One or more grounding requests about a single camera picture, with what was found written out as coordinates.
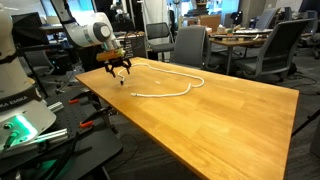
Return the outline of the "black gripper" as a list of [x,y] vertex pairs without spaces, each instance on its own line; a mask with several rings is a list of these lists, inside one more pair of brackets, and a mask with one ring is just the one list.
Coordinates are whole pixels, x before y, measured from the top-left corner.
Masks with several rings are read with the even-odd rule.
[[123,57],[119,57],[119,58],[114,58],[114,59],[110,59],[107,60],[105,62],[105,68],[107,70],[110,70],[110,74],[115,78],[116,75],[113,71],[113,69],[115,67],[125,67],[127,74],[130,74],[130,67],[131,67],[131,62],[128,58],[123,58]]

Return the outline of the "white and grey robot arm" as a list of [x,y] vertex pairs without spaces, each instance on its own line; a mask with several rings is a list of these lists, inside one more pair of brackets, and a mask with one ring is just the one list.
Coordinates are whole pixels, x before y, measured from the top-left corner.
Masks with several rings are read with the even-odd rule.
[[[116,67],[131,67],[106,14],[94,13],[89,24],[80,25],[67,0],[50,1],[72,45],[104,44],[105,55],[100,60],[110,74]],[[6,153],[34,141],[54,124],[56,115],[31,84],[19,61],[12,36],[13,20],[5,9],[0,10],[0,24],[0,150]]]

